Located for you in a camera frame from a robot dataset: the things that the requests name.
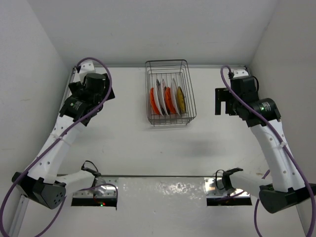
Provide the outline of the white plate with red characters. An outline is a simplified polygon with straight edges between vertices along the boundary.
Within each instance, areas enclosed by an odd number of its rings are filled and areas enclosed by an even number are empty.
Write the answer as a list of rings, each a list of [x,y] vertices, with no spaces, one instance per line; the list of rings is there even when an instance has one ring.
[[[158,92],[159,86],[160,86],[160,82],[158,79],[156,79],[155,86],[154,86],[154,100],[155,100],[156,107],[158,108],[159,114],[161,116],[164,116],[164,110],[161,107],[160,100],[159,100],[159,92]]]

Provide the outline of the yellow brown plate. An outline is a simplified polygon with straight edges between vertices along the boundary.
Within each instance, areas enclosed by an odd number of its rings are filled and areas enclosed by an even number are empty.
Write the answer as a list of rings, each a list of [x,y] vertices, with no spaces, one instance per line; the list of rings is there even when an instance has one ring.
[[[183,114],[186,112],[186,104],[185,104],[184,94],[180,86],[177,88],[177,98],[178,98],[180,111]]]

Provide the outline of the white plate green pattern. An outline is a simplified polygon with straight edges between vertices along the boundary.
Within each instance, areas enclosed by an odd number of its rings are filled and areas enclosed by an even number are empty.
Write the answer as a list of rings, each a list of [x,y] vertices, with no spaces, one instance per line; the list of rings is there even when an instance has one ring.
[[[176,114],[180,115],[176,92],[177,92],[177,84],[176,84],[175,78],[173,78],[171,82],[171,99],[172,99],[172,103],[175,108]]]

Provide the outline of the orange plate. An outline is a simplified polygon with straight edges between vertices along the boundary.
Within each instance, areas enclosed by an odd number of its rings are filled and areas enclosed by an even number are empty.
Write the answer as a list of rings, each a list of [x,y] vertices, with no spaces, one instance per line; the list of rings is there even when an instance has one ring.
[[[156,106],[156,103],[155,103],[154,88],[153,87],[150,89],[150,104],[151,104],[151,107],[152,107],[153,111],[155,112],[155,114],[160,115],[158,107]]]
[[[170,87],[167,87],[165,90],[165,100],[166,100],[167,108],[170,111],[170,113],[176,114],[176,110],[173,106],[172,99],[171,99]]]

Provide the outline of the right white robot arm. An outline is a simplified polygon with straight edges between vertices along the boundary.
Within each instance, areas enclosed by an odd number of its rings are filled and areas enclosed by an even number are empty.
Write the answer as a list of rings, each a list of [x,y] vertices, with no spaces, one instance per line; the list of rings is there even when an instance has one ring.
[[[271,180],[246,174],[242,168],[226,170],[221,188],[225,191],[242,189],[257,197],[269,213],[276,213],[300,204],[316,195],[316,185],[306,184],[289,157],[290,149],[282,129],[281,116],[274,100],[260,99],[254,76],[236,77],[228,72],[230,88],[215,90],[215,114],[220,115],[225,102],[225,113],[239,116],[256,137],[266,162]]]

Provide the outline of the white plate green rim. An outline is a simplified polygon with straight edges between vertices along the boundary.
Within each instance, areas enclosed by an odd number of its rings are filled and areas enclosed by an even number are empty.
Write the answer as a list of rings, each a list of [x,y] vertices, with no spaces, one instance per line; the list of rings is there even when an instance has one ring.
[[[164,114],[166,116],[169,116],[169,109],[166,105],[166,100],[165,100],[165,89],[166,89],[166,83],[165,83],[164,79],[161,79],[161,82],[160,82],[160,102],[161,102],[161,106],[164,110]]]

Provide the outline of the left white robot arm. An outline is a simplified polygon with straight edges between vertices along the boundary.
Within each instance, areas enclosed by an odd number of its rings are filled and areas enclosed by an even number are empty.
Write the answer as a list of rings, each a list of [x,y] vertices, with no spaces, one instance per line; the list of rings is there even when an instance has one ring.
[[[89,59],[76,66],[79,81],[69,83],[70,96],[40,151],[40,160],[26,174],[16,172],[12,177],[22,195],[49,209],[58,207],[66,196],[91,188],[100,176],[98,171],[84,167],[76,173],[58,176],[76,137],[102,110],[104,102],[115,97],[109,74],[97,73],[93,62]]]

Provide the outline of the wire dish rack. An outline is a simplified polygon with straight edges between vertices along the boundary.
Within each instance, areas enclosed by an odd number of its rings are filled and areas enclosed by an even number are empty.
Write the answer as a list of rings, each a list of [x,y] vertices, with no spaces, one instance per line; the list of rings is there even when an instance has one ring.
[[[150,104],[150,89],[155,86],[156,79],[161,82],[164,79],[166,87],[170,87],[172,79],[175,78],[177,87],[181,87],[185,104],[186,112],[171,114],[169,116],[156,115]],[[197,115],[195,96],[193,92],[192,80],[188,62],[185,59],[168,59],[168,60],[149,60],[145,63],[145,93],[147,118],[153,127],[173,127],[184,126],[189,124]]]

